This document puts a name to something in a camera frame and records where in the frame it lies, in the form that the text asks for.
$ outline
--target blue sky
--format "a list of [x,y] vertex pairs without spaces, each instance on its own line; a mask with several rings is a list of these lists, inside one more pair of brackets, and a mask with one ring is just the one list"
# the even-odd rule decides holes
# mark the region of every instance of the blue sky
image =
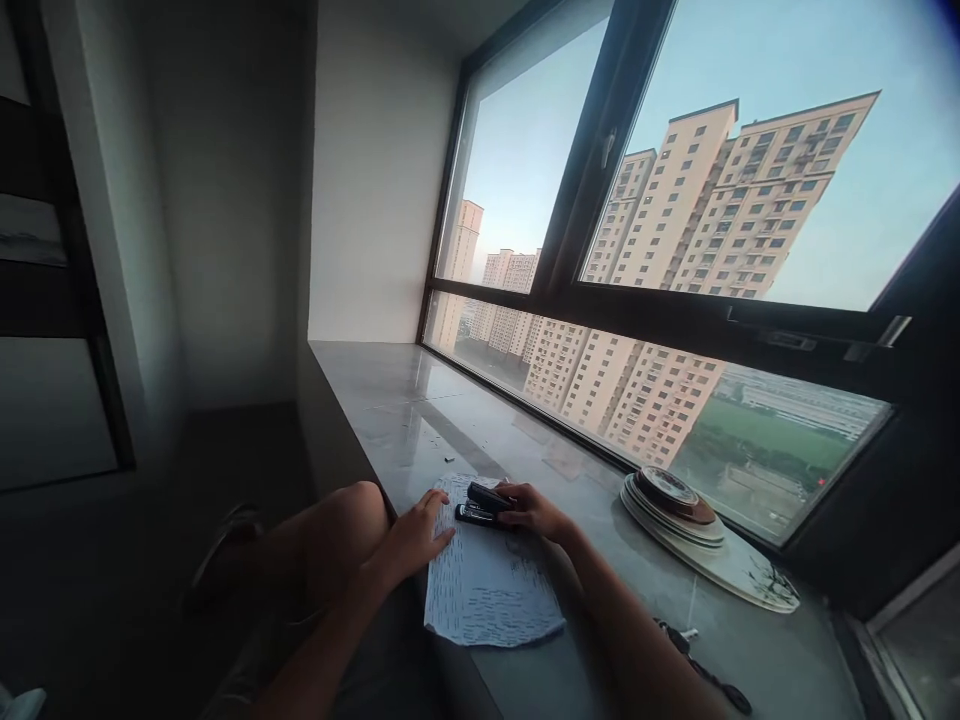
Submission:
[[[485,210],[474,281],[487,253],[542,245],[605,25],[481,103],[464,192]],[[766,296],[865,310],[960,182],[960,59],[932,6],[679,0],[627,150],[735,97],[749,123],[874,90]]]

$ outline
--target handwritten paper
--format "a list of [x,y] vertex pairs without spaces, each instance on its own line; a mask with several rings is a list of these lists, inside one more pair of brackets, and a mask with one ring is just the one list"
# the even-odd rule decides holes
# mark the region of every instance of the handwritten paper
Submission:
[[423,624],[457,645],[517,647],[560,630],[557,597],[543,571],[534,538],[458,522],[454,509],[467,501],[472,481],[496,480],[450,473],[436,487],[450,496],[436,532],[456,527],[450,545],[430,562]]

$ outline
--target hand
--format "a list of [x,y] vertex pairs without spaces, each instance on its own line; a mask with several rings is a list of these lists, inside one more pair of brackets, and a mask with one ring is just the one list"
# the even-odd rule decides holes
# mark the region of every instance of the hand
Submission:
[[508,480],[504,480],[494,489],[497,494],[517,501],[516,511],[502,512],[497,515],[497,520],[505,525],[522,525],[530,528],[558,545],[563,545],[576,530],[573,520],[560,512],[532,485],[528,483],[513,485]]
[[456,530],[450,528],[433,536],[433,526],[440,505],[449,505],[443,490],[428,490],[420,502],[397,518],[383,543],[370,558],[374,572],[392,590],[413,575],[450,544]]

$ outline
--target bare leg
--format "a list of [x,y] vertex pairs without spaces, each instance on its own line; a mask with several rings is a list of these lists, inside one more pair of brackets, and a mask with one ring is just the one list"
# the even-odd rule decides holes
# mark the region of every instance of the bare leg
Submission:
[[362,481],[284,520],[259,540],[225,548],[211,568],[233,589],[303,588],[321,607],[346,587],[389,530],[380,488]]

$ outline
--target window latch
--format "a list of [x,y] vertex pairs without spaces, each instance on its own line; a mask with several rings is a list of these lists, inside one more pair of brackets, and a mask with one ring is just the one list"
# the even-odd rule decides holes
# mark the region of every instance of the window latch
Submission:
[[776,328],[764,327],[762,325],[751,325],[740,323],[733,317],[733,306],[727,308],[727,322],[737,323],[745,328],[757,331],[757,339],[766,345],[787,348],[788,350],[800,350],[802,352],[811,352],[820,342],[846,344],[847,350],[843,354],[846,362],[862,363],[875,348],[890,349],[894,346],[897,338],[906,330],[912,318],[907,315],[896,315],[889,322],[886,329],[880,334],[876,342],[865,342],[862,340],[849,340],[845,338],[827,337],[820,335],[811,335],[807,333],[790,332],[787,330],[777,330]]
[[607,162],[610,160],[610,151],[613,150],[613,143],[617,140],[617,129],[611,128],[607,137],[603,139],[603,155],[600,158],[600,169],[607,169]]

